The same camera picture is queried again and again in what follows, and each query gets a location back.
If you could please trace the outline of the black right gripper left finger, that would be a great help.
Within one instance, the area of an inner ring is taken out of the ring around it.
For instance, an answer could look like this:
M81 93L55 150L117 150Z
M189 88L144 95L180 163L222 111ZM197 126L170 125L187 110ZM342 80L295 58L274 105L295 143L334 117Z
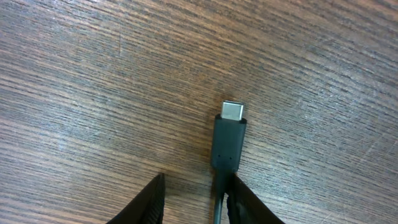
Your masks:
M107 224L162 224L165 206L165 175L155 176Z

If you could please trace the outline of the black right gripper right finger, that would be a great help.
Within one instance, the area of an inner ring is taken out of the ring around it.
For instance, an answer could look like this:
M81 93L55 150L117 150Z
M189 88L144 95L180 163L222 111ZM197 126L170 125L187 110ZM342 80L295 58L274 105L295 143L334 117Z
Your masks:
M230 224L284 224L236 174L226 193Z

